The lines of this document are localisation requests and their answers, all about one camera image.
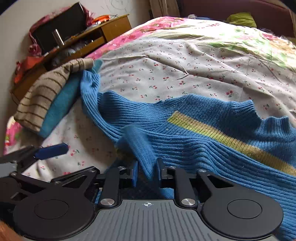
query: television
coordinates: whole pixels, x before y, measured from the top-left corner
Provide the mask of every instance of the television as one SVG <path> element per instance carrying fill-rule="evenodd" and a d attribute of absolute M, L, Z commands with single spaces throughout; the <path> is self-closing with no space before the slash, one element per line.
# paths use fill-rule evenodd
<path fill-rule="evenodd" d="M 79 2 L 52 20 L 39 26 L 32 36 L 45 54 L 57 46 L 52 32 L 57 29 L 63 41 L 86 29 L 86 14 Z"/>

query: wooden cabinet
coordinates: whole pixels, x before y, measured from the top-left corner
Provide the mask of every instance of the wooden cabinet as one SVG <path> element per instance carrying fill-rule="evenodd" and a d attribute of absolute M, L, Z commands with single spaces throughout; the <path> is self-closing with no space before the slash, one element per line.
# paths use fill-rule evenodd
<path fill-rule="evenodd" d="M 71 38 L 70 40 L 65 42 L 65 45 L 56 50 L 55 52 L 49 53 L 44 59 L 35 65 L 32 69 L 30 69 L 24 77 L 18 82 L 13 89 L 11 90 L 11 94 L 13 95 L 14 99 L 20 101 L 32 84 L 40 77 L 40 75 L 44 74 L 46 71 L 51 70 L 48 66 L 49 63 L 53 60 L 57 54 L 74 43 L 78 42 L 79 40 L 93 40 L 88 45 L 84 46 L 76 53 L 72 54 L 71 56 L 65 58 L 62 61 L 62 64 L 76 58 L 82 58 L 86 55 L 90 54 L 97 48 L 101 47 L 105 43 L 111 41 L 112 39 L 122 35 L 123 33 L 131 30 L 131 25 L 128 20 L 128 14 L 120 16 L 118 18 L 109 20 L 105 23 L 102 23 L 92 29 L 86 30 L 80 35 Z"/>

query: silver bolt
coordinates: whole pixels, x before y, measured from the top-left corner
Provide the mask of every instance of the silver bolt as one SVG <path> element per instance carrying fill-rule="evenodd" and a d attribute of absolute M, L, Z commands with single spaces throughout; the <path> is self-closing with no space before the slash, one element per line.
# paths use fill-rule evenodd
<path fill-rule="evenodd" d="M 111 206 L 115 203 L 115 201 L 111 198 L 104 198 L 101 200 L 101 204 L 104 206 Z"/>
<path fill-rule="evenodd" d="M 185 206 L 193 206 L 195 204 L 195 200 L 192 198 L 184 198 L 181 203 Z"/>

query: floral blanket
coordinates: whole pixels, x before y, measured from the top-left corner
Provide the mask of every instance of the floral blanket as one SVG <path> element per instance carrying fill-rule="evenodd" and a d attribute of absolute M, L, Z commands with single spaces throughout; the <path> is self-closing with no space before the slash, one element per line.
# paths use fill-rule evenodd
<path fill-rule="evenodd" d="M 253 100 L 261 118 L 288 116 L 296 126 L 296 55 L 284 39 L 218 21 L 163 17 L 147 22 L 88 57 L 101 57 L 101 90 L 140 102 L 189 93 L 224 101 Z M 70 145 L 68 154 L 38 161 L 24 174 L 49 181 L 116 158 L 113 144 L 82 113 L 78 100 L 41 140 L 10 120 L 6 153 L 24 145 Z"/>

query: yellow stripe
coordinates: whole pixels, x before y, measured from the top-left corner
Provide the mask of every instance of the yellow stripe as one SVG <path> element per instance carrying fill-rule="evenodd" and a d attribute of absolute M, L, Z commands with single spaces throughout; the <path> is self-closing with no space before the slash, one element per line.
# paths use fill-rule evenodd
<path fill-rule="evenodd" d="M 264 165 L 296 176 L 296 168 L 277 158 L 276 156 L 260 149 L 259 147 L 249 145 L 238 139 L 227 136 L 225 133 L 218 130 L 217 128 L 186 116 L 178 111 L 175 111 L 172 116 L 169 117 L 168 122 L 184 129 L 211 137 L 212 139 L 232 149 L 235 149 L 254 160 L 257 160 Z"/>

